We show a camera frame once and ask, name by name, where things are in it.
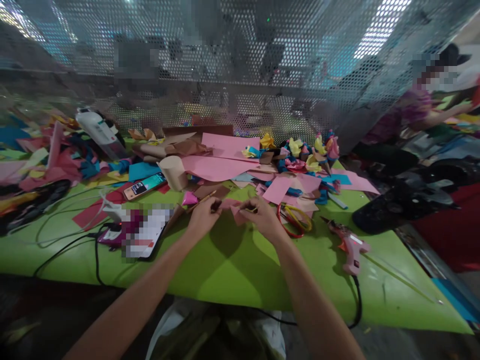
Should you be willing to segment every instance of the glue gun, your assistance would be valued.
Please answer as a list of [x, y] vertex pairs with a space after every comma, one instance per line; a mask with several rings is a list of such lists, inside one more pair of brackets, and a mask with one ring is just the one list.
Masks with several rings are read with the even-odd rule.
[[370, 245], [360, 240], [347, 226], [323, 216], [320, 217], [327, 223], [329, 230], [341, 239], [339, 248], [346, 252], [343, 270], [349, 275], [357, 276], [360, 273], [360, 254], [368, 253]]

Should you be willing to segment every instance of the black cable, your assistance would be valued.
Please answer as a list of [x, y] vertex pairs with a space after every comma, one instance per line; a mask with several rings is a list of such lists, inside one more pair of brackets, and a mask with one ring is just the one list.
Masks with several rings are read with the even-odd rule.
[[359, 324], [360, 320], [362, 319], [362, 313], [363, 313], [362, 295], [360, 293], [359, 278], [356, 275], [352, 275], [351, 277], [353, 278], [353, 282], [355, 283], [355, 286], [356, 286], [356, 293], [358, 296], [358, 306], [356, 308], [355, 319], [353, 320], [353, 323], [348, 327], [349, 329], [353, 329]]
[[267, 315], [269, 318], [272, 318], [273, 320], [278, 321], [278, 322], [281, 323], [281, 324], [298, 326], [298, 324], [297, 324], [296, 322], [286, 321], [286, 320], [282, 320], [282, 319], [276, 318], [275, 316], [270, 315], [268, 312], [263, 311], [263, 310], [261, 310], [261, 309], [259, 309], [259, 308], [258, 308], [257, 310], [258, 310], [259, 312], [261, 312], [262, 314]]

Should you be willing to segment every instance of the paper roll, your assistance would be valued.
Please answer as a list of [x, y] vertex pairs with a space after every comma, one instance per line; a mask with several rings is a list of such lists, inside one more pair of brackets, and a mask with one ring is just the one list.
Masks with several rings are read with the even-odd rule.
[[174, 155], [167, 156], [158, 163], [158, 166], [172, 190], [180, 191], [187, 187], [187, 173], [181, 158]]

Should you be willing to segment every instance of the forearm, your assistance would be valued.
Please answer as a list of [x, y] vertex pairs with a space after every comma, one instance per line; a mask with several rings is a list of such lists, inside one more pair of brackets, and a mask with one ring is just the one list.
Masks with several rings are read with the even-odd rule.
[[64, 359], [120, 359], [149, 320], [177, 268], [196, 243], [186, 232], [103, 312]]
[[293, 311], [313, 359], [365, 359], [332, 302], [325, 296], [297, 247], [286, 237], [275, 249]]

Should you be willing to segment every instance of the metal mesh wall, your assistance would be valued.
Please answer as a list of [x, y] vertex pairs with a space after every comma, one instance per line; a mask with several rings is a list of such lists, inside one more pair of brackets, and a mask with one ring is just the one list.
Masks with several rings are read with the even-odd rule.
[[1, 0], [4, 108], [95, 104], [121, 128], [198, 114], [351, 149], [477, 0]]

